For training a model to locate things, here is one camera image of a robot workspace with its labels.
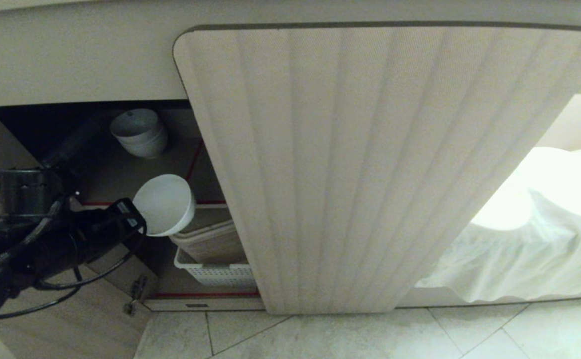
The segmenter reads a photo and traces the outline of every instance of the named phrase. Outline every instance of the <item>white floor tile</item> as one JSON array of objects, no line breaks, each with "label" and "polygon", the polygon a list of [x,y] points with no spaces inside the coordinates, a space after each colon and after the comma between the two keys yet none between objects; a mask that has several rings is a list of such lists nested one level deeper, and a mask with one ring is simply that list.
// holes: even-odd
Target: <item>white floor tile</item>
[{"label": "white floor tile", "polygon": [[527,304],[506,304],[430,308],[430,311],[459,349],[467,353],[525,307]]},{"label": "white floor tile", "polygon": [[135,359],[205,359],[212,356],[204,312],[155,312]]},{"label": "white floor tile", "polygon": [[528,359],[518,345],[503,331],[498,330],[477,345],[462,359]]},{"label": "white floor tile", "polygon": [[581,300],[531,304],[504,329],[530,359],[581,358]]},{"label": "white floor tile", "polygon": [[213,350],[221,352],[286,318],[288,316],[272,316],[264,311],[208,312]]},{"label": "white floor tile", "polygon": [[457,359],[461,353],[427,309],[295,316],[215,359]]}]

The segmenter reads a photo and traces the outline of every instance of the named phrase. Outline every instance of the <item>white basket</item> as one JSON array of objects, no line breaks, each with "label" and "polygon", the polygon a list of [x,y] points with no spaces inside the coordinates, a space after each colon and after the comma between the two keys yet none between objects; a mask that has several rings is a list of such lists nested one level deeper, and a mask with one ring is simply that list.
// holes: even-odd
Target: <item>white basket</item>
[{"label": "white basket", "polygon": [[173,264],[204,286],[256,287],[250,264],[199,264],[177,248]]}]

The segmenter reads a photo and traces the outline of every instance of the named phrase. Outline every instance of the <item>white cloth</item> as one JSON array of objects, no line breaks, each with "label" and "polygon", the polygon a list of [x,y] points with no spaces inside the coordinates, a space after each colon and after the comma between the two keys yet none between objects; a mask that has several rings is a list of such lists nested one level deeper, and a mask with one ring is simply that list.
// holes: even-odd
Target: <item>white cloth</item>
[{"label": "white cloth", "polygon": [[[577,153],[575,155],[581,157],[581,152]],[[554,167],[559,163],[541,164],[530,154],[528,157],[534,166]],[[567,169],[552,170],[549,173],[568,173]],[[580,162],[569,170],[581,174]],[[517,223],[518,227],[510,230],[501,230],[501,226],[496,228],[496,225],[482,226],[493,223],[492,218],[470,223],[417,287],[449,287],[467,302],[491,301],[502,296],[531,300],[543,295],[577,295],[581,292],[581,215],[578,214],[581,213],[581,176],[552,177],[562,184],[560,190],[555,190],[557,187],[553,182],[544,180],[545,173],[534,168],[533,172],[543,178],[537,179],[538,175],[533,177],[530,172],[527,167],[519,166],[513,175],[525,178],[526,188],[502,186],[500,189],[509,191],[507,194],[512,194],[512,191],[529,194],[532,209],[527,222]],[[561,196],[561,191],[568,190],[580,197],[574,198],[570,192]],[[517,203],[524,206],[521,211],[527,210],[527,202]],[[500,201],[493,200],[486,207],[500,204]],[[577,213],[562,206],[571,206]],[[504,218],[505,210],[493,211],[486,207],[481,216],[491,213],[502,216],[503,222],[510,222]],[[513,213],[514,209],[508,207],[507,211]]]}]

